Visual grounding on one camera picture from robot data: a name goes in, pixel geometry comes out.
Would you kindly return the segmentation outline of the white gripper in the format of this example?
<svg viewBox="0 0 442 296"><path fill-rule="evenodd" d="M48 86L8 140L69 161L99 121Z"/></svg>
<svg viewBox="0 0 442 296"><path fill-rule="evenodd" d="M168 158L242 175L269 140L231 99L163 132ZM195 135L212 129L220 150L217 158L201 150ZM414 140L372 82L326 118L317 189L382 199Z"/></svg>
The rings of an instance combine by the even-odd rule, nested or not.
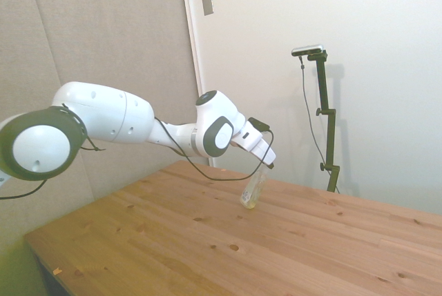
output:
<svg viewBox="0 0 442 296"><path fill-rule="evenodd" d="M257 119L248 119L239 133L232 137L231 145L250 152L269 169L273 169L276 154L263 139L264 132L270 132L269 125Z"/></svg>

